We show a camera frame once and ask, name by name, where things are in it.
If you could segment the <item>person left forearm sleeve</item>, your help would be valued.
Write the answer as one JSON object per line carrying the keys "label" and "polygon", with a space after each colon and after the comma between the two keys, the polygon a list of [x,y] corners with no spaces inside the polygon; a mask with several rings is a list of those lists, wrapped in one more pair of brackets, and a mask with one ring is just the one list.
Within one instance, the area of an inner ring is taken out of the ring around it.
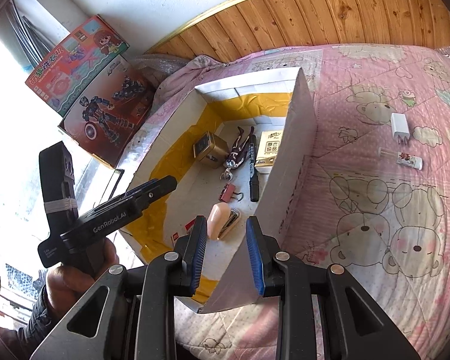
{"label": "person left forearm sleeve", "polygon": [[16,359],[29,359],[60,319],[52,306],[49,287],[44,285],[27,326],[18,330],[0,328],[0,338]]}

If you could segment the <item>person left hand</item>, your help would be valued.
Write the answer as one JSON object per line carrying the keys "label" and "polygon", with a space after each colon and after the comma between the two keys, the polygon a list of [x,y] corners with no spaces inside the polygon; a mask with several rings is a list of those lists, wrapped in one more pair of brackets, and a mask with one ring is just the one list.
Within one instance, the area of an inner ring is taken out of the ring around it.
{"label": "person left hand", "polygon": [[59,266],[47,273],[47,305],[55,320],[60,320],[105,271],[119,264],[115,245],[108,238],[103,255],[104,263],[95,276],[71,266]]}

